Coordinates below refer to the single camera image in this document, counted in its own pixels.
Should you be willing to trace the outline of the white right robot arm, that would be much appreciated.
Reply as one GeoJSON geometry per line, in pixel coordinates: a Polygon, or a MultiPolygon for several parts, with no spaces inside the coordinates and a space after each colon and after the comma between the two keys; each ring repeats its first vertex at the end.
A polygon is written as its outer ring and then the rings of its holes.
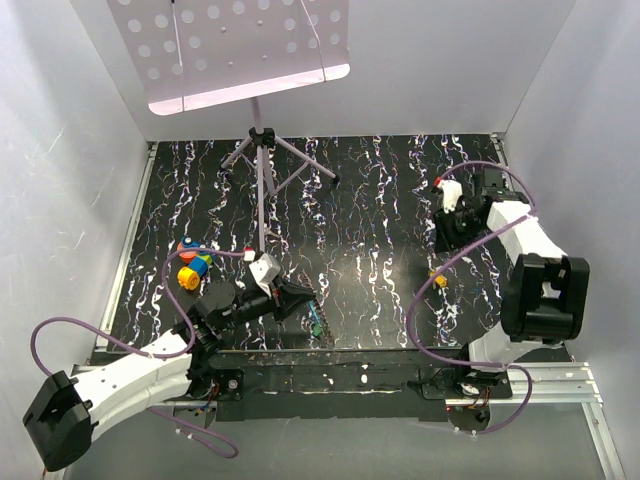
{"type": "Polygon", "coordinates": [[[434,215],[437,252],[453,252],[496,234],[512,264],[502,293],[500,321],[467,343],[452,373],[454,389],[475,397],[499,384],[506,365],[541,348],[575,339],[581,332],[589,263],[571,257],[545,233],[527,196],[508,189],[496,169],[474,176],[471,196],[459,182],[434,185],[442,206],[434,215]]]}

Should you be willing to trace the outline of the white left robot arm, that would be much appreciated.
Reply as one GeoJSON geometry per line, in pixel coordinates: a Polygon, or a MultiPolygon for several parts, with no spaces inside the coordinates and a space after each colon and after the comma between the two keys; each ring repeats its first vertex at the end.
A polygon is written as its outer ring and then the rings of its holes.
{"type": "Polygon", "coordinates": [[[45,469],[68,467],[107,430],[159,402],[205,398],[213,386],[209,360],[222,349],[223,332],[268,314],[284,320],[315,298],[311,288],[281,278],[265,289],[215,281],[189,308],[191,326],[179,323],[140,354],[103,367],[48,374],[23,416],[45,469]]]}

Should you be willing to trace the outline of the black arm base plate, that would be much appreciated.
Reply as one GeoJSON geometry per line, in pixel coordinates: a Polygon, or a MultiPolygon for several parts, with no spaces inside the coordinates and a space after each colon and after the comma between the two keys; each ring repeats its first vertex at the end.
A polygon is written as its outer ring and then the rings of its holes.
{"type": "Polygon", "coordinates": [[[508,379],[470,379],[416,349],[220,351],[189,374],[177,407],[219,422],[264,419],[413,418],[445,422],[452,405],[484,410],[512,394],[508,379]]]}

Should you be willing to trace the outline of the yellow capped key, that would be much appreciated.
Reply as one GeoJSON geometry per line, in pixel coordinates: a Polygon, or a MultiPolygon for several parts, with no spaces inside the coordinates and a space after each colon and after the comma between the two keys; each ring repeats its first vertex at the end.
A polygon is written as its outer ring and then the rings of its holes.
{"type": "Polygon", "coordinates": [[[447,287],[448,280],[443,274],[437,275],[435,270],[430,271],[429,274],[434,277],[432,282],[432,286],[434,289],[442,289],[447,287]]]}

